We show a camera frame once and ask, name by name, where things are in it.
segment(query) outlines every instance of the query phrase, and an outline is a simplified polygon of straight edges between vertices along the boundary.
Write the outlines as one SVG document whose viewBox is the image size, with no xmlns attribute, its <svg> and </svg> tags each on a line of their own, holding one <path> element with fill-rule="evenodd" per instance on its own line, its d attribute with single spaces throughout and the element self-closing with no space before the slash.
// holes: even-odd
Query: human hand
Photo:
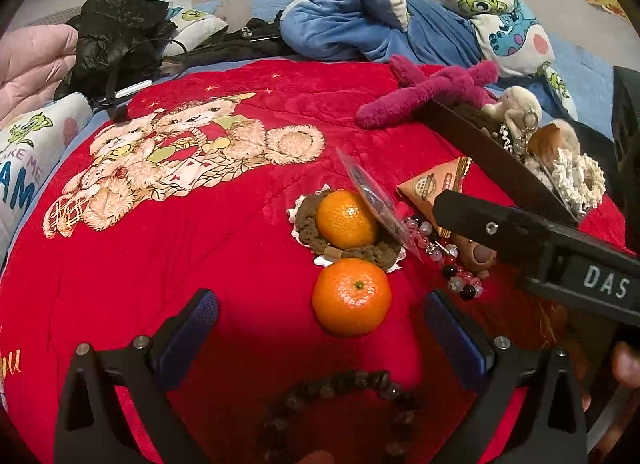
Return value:
<svg viewBox="0 0 640 464">
<path fill-rule="evenodd" d="M 334 458 L 329 452 L 315 451 L 304 457 L 298 464 L 334 464 Z"/>
</svg>

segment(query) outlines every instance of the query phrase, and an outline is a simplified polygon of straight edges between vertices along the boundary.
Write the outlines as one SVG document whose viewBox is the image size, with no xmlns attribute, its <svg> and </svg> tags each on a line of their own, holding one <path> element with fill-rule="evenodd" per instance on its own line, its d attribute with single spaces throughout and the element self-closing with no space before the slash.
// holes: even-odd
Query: small brown toy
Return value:
<svg viewBox="0 0 640 464">
<path fill-rule="evenodd" d="M 466 270 L 481 272 L 495 264 L 497 253 L 488 247 L 456 233 L 451 234 L 450 241 L 458 247 L 458 257 Z"/>
</svg>

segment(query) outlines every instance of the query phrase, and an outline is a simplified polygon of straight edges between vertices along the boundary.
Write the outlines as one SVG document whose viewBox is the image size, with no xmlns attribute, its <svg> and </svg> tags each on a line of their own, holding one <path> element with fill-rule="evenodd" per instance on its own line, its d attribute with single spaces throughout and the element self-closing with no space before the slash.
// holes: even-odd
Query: red blanket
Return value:
<svg viewBox="0 0 640 464">
<path fill-rule="evenodd" d="M 200 287 L 218 295 L 220 322 L 170 400 L 216 462 L 252 462 L 265 405 L 296 381 L 347 368 L 387 368 L 417 386 L 425 410 L 412 461 L 434 455 L 473 400 L 421 318 L 425 293 L 444 279 L 407 258 L 389 275 L 385 322 L 362 338 L 333 338 L 310 307 L 321 269 L 290 235 L 286 215 L 323 184 L 351 187 L 337 147 L 390 193 L 460 155 L 424 124 L 355 126 L 361 105 L 397 87 L 388 66 L 369 63 L 269 60 L 193 74 L 138 94 L 129 115 L 142 119 L 103 129 L 70 155 L 20 233 L 0 286 L 9 414 L 44 463 L 52 462 L 58 396 L 75 347 L 110 349 L 152 335 Z M 465 192 L 511 204 L 475 165 Z M 581 228 L 623 244 L 623 219 L 608 199 Z M 498 265 L 482 297 L 460 307 L 490 333 L 539 347 L 538 301 L 514 289 L 513 278 Z M 487 457 L 500 451 L 516 412 L 517 403 Z M 290 450 L 375 462 L 390 420 L 389 406 L 366 394 L 315 404 L 296 418 Z"/>
</svg>

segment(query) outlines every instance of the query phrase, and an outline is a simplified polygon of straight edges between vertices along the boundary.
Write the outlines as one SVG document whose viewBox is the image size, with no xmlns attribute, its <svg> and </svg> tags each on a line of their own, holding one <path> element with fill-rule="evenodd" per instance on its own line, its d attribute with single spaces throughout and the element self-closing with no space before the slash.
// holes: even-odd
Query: mandarin orange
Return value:
<svg viewBox="0 0 640 464">
<path fill-rule="evenodd" d="M 322 269 L 311 301 L 327 331 L 341 337 L 360 336 L 385 319 L 391 290 L 380 267 L 359 258 L 343 258 Z"/>
<path fill-rule="evenodd" d="M 378 221 L 362 197 L 351 191 L 337 190 L 320 202 L 316 211 L 320 234 L 338 249 L 351 249 L 376 241 Z"/>
</svg>

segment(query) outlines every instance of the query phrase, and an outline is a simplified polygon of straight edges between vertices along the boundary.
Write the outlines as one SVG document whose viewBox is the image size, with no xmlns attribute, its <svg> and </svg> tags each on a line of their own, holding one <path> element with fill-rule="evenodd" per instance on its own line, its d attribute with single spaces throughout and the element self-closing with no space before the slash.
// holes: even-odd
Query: pink plush toy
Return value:
<svg viewBox="0 0 640 464">
<path fill-rule="evenodd" d="M 468 70 L 462 66 L 446 66 L 431 76 L 426 76 L 404 56 L 392 56 L 389 66 L 403 88 L 360 107 L 356 123 L 363 129 L 400 124 L 432 98 L 443 104 L 467 102 L 478 110 L 495 102 L 484 89 L 486 84 L 498 80 L 494 62 L 482 61 Z"/>
</svg>

